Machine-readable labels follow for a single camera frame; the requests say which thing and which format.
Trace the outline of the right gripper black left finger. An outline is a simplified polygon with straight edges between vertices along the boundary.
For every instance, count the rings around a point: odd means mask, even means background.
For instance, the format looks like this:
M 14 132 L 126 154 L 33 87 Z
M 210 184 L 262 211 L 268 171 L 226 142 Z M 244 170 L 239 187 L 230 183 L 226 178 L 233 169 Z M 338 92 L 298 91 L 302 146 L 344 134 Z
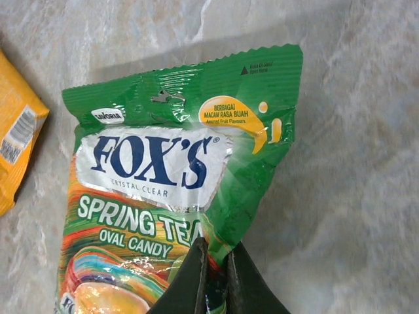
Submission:
M 208 244 L 201 237 L 194 241 L 174 280 L 149 313 L 205 313 L 207 270 Z

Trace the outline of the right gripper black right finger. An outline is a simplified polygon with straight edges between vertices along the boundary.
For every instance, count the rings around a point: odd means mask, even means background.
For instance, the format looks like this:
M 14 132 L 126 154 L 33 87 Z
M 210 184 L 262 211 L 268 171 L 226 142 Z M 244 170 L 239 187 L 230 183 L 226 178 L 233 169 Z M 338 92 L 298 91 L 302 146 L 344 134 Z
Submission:
M 269 289 L 243 243 L 227 256 L 227 312 L 237 314 L 289 314 Z

